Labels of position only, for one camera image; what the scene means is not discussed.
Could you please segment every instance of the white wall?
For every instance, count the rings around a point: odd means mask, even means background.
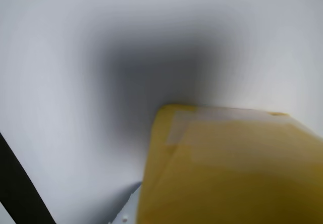
[[[284,111],[323,134],[322,5],[0,0],[0,131],[58,224],[110,220],[162,103]]]
[[[12,220],[9,213],[6,211],[4,206],[0,203],[0,223],[1,224],[15,224],[14,220]]]

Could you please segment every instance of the white backdrop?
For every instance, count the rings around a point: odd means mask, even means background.
[[[322,5],[0,0],[0,131],[58,224],[105,223],[163,103],[283,111],[323,134]]]

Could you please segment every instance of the black strap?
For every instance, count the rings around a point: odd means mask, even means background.
[[[55,224],[36,188],[1,133],[0,202],[16,224]]]

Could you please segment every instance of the white surface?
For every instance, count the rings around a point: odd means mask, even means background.
[[[57,224],[107,222],[142,179],[162,103],[283,111],[323,134],[322,6],[0,0],[0,131]],[[194,67],[168,70],[159,56],[181,56],[195,36],[213,55],[192,90]]]
[[[126,205],[118,213],[112,224],[123,224],[126,219],[127,224],[136,224],[137,208],[139,203],[140,189],[138,188],[129,198]]]
[[[14,220],[12,220],[11,216],[9,215],[9,213],[1,203],[0,203],[0,223],[15,224]]]

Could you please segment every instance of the black line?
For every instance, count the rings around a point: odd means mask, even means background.
[[[36,188],[1,133],[0,202],[16,224],[55,224]]]

